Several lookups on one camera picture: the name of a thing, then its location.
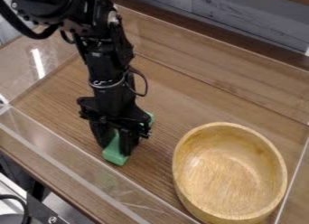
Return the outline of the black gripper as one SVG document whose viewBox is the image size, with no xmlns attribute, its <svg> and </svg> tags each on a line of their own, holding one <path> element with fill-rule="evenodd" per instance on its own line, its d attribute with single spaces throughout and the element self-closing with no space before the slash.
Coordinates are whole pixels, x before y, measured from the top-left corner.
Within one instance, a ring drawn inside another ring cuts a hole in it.
<svg viewBox="0 0 309 224">
<path fill-rule="evenodd" d="M 77 99 L 80 117 L 89 121 L 95 141 L 105 149 L 115 137 L 115 130 L 105 122 L 128 118 L 140 119 L 144 110 L 136 105 L 136 97 L 144 97 L 147 92 L 137 93 L 132 82 L 108 85 L 91 82 L 89 86 L 93 96 Z M 139 140 L 136 131 L 125 128 L 119 130 L 119 149 L 124 156 L 131 155 Z"/>
</svg>

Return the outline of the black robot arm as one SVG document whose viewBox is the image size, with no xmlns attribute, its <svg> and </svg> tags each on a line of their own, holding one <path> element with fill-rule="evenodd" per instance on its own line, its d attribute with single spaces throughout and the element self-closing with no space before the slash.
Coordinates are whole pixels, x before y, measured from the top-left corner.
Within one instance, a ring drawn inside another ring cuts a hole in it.
<svg viewBox="0 0 309 224">
<path fill-rule="evenodd" d="M 0 15 L 28 38 L 41 40 L 60 33 L 75 45 L 88 69 L 92 95 L 77 99 L 80 117 L 89 122 L 97 144 L 119 138 L 119 152 L 128 156 L 140 138 L 149 136 L 149 115 L 136 105 L 139 73 L 129 65 L 133 47 L 121 16 L 111 0 L 0 0 Z"/>
</svg>

